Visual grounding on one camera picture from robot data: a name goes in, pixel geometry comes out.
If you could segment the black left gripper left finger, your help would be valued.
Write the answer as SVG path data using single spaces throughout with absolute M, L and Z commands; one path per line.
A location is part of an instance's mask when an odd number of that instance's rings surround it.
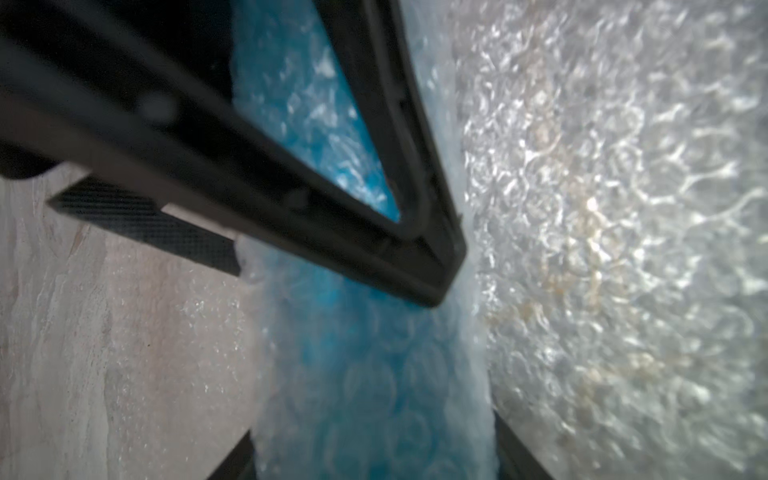
M 208 480 L 257 480 L 255 460 L 256 451 L 251 431 L 248 430 L 208 476 Z

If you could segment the blue bottle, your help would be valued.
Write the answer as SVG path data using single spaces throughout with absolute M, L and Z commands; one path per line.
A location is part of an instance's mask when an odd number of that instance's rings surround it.
M 236 1 L 237 111 L 345 192 L 398 210 L 320 15 Z M 473 265 L 425 309 L 243 236 L 256 341 L 261 479 L 493 479 L 498 472 Z

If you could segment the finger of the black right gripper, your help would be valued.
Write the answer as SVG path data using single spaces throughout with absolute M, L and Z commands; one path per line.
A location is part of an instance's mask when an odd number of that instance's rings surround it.
M 234 241 L 161 211 L 151 199 L 87 176 L 48 200 L 57 213 L 239 276 Z
M 223 1 L 5 1 L 1 174 L 63 162 L 413 303 L 466 255 L 398 1 L 317 5 L 400 216 L 333 185 L 238 114 Z

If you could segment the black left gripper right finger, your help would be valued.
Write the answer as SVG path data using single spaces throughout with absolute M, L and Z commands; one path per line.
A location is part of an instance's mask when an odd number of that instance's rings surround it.
M 494 411 L 494 427 L 499 480 L 552 480 L 497 411 Z

